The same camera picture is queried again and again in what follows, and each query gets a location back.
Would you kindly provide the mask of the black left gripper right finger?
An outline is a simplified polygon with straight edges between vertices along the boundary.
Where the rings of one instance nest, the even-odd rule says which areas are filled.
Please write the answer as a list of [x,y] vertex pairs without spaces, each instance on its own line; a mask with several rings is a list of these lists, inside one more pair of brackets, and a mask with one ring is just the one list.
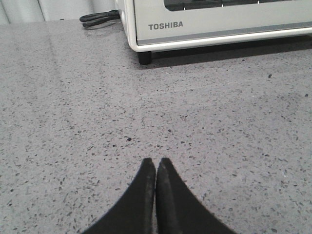
[[234,233],[197,200],[168,158],[158,167],[156,217],[160,234]]

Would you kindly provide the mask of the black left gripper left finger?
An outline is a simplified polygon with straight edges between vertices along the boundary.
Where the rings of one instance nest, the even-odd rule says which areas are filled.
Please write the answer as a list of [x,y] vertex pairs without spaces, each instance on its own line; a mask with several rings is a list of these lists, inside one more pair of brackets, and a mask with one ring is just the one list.
[[136,177],[117,203],[85,234],[150,234],[156,169],[151,158],[143,159]]

